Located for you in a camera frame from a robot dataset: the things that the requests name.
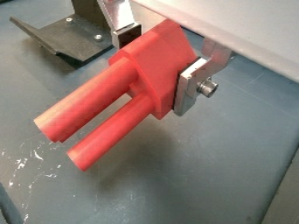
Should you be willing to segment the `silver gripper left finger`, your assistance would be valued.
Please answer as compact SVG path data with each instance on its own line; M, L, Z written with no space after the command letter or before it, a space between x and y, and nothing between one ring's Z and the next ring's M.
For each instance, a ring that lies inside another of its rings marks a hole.
M128 0L97 0L111 30L112 44L123 48L141 35L141 25L135 21Z

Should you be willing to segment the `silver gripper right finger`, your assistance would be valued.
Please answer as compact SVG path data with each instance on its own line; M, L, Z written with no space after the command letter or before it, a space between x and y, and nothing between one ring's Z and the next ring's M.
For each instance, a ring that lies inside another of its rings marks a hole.
M183 116L196 102L199 95L211 98L219 85L211 80L229 63L233 52L221 44L205 38L200 49L201 56L180 71L172 110Z

